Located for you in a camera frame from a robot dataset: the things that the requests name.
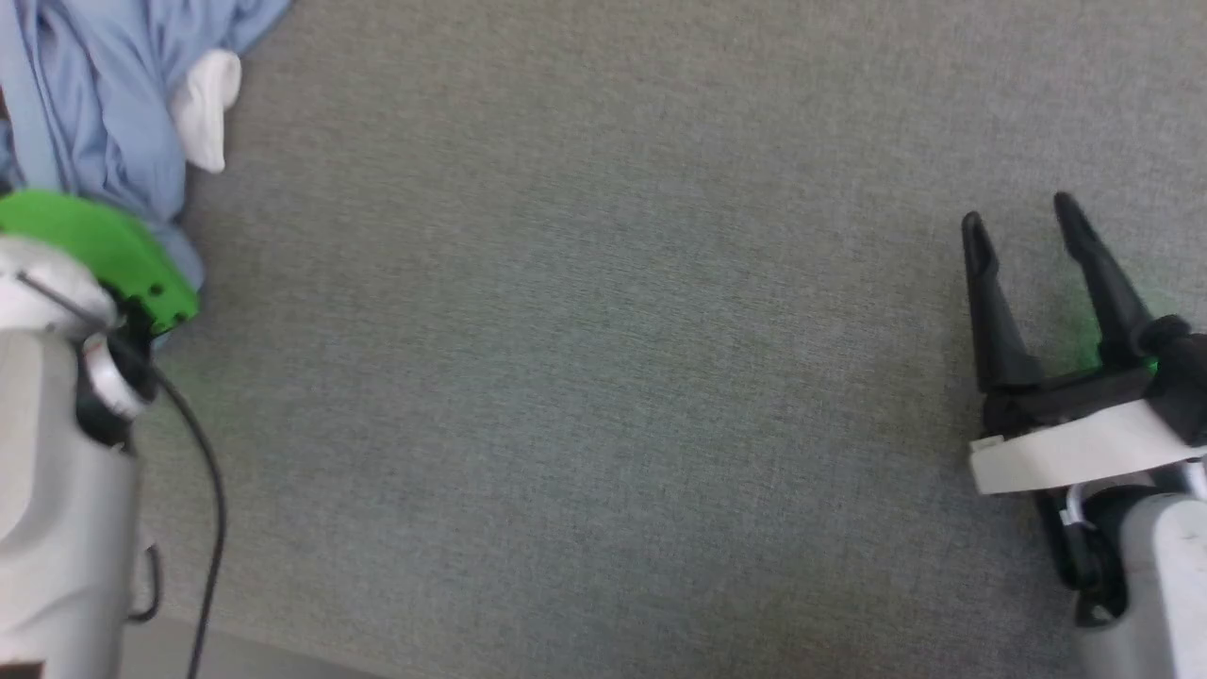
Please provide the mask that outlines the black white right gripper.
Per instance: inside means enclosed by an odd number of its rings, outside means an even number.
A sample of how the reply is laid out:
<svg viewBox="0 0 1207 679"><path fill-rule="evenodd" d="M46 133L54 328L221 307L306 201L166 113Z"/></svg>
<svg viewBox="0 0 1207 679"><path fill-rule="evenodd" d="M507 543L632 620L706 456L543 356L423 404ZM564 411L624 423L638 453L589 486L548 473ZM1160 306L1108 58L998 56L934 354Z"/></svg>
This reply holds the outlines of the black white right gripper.
<svg viewBox="0 0 1207 679"><path fill-rule="evenodd" d="M1053 212L1069 257L1081 267L1100 324L1100 359L1113 367L1147 364L1141 336L1151 314L1133 281L1073 194L1053 194ZM1027 352L1001 291L1001 263L982 215L967 212L961 235L978 388L984 394L1030 388L1042 381L1042 365ZM1007 441L970 444L970 476L979 493L1065 488L1207 455L1207 334L1167 315L1143 340L1158 370L1137 399Z"/></svg>

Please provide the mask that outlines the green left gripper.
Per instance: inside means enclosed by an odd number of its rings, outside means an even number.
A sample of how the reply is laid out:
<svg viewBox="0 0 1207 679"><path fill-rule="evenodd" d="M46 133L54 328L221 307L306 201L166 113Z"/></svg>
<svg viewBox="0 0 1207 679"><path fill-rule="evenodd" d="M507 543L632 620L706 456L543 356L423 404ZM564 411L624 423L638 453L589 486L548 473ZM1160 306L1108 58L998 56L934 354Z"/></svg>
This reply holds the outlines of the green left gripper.
<svg viewBox="0 0 1207 679"><path fill-rule="evenodd" d="M0 229L63 251L122 300L141 302L154 335L192 321L200 295L142 222L116 207L51 191L0 198Z"/></svg>

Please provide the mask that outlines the light blue garment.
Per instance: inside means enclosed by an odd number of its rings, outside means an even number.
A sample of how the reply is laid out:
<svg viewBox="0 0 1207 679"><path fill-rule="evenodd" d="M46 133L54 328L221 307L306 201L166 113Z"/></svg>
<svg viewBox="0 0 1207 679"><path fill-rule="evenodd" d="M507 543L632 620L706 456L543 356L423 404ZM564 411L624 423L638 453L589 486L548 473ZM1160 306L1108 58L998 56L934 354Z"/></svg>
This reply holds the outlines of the light blue garment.
<svg viewBox="0 0 1207 679"><path fill-rule="evenodd" d="M290 0L0 0L0 198L51 191L119 209L142 222L198 293L202 262L177 226L187 166L170 103L206 51L241 58ZM163 335L141 302L122 300L53 246L0 229L0 327L84 336L72 314L14 283L30 273L91 314L122 302L142 310L151 345Z"/></svg>

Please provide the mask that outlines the white fabric piece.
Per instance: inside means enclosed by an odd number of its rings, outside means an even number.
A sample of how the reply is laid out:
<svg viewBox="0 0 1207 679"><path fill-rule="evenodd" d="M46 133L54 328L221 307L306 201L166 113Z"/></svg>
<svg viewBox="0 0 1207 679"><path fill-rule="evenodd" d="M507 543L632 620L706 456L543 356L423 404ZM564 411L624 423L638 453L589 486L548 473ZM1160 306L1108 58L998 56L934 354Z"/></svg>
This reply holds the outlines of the white fabric piece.
<svg viewBox="0 0 1207 679"><path fill-rule="evenodd" d="M200 171L225 171L225 117L237 104L241 87L241 62L229 49L206 51L177 86L170 115L189 166Z"/></svg>

